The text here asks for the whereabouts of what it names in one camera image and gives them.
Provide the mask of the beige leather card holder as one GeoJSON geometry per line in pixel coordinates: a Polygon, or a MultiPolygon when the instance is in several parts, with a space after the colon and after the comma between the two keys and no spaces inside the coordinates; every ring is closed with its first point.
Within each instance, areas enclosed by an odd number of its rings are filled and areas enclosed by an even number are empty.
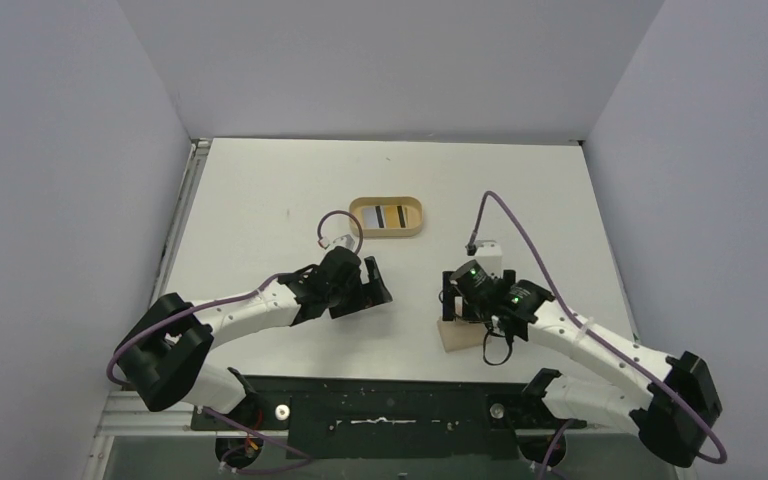
{"type": "Polygon", "coordinates": [[[436,326],[443,351],[446,353],[480,347],[487,333],[487,329],[482,323],[463,320],[447,321],[442,317],[437,320],[436,326]]]}

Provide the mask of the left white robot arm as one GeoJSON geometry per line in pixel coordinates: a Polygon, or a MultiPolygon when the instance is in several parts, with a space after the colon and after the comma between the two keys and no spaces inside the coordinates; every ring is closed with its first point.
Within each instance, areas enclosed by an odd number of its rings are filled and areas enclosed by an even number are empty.
{"type": "Polygon", "coordinates": [[[225,414],[252,391],[232,367],[207,364],[215,348],[272,328],[329,315],[337,319],[391,302],[374,257],[334,247],[322,260],[268,277],[253,291],[205,302],[159,297],[120,342],[111,381],[136,390],[147,409],[179,402],[225,414]]]}

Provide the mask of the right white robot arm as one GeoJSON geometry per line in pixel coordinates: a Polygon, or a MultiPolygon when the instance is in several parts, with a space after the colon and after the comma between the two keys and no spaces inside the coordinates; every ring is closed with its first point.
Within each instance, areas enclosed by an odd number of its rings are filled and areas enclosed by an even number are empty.
{"type": "Polygon", "coordinates": [[[514,272],[495,276],[475,260],[443,274],[443,291],[461,298],[467,313],[511,344],[553,350],[599,380],[582,381],[543,368],[525,396],[560,420],[582,420],[636,436],[655,456],[688,468],[701,458],[722,413],[707,363],[650,349],[579,315],[554,292],[514,272]]]}

